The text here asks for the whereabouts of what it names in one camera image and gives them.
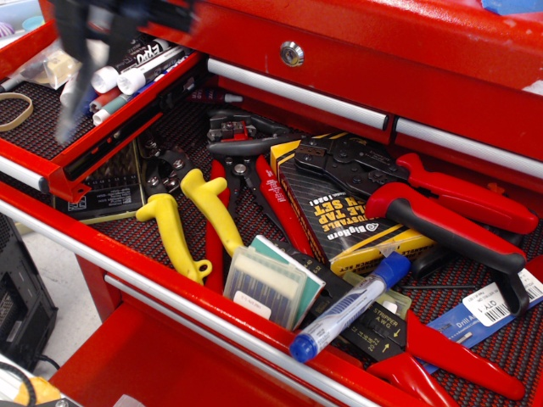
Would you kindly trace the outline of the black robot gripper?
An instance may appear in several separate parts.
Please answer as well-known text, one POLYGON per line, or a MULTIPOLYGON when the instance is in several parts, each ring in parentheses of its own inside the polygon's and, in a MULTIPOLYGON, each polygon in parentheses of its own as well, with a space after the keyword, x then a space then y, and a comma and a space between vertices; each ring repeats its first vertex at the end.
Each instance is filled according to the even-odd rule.
POLYGON ((81 63, 72 91, 63 103, 56 127, 57 142, 68 142, 98 69, 98 40, 109 47, 108 62, 123 57, 137 30, 152 22, 189 32, 194 1, 54 1, 53 11, 63 49, 81 63))

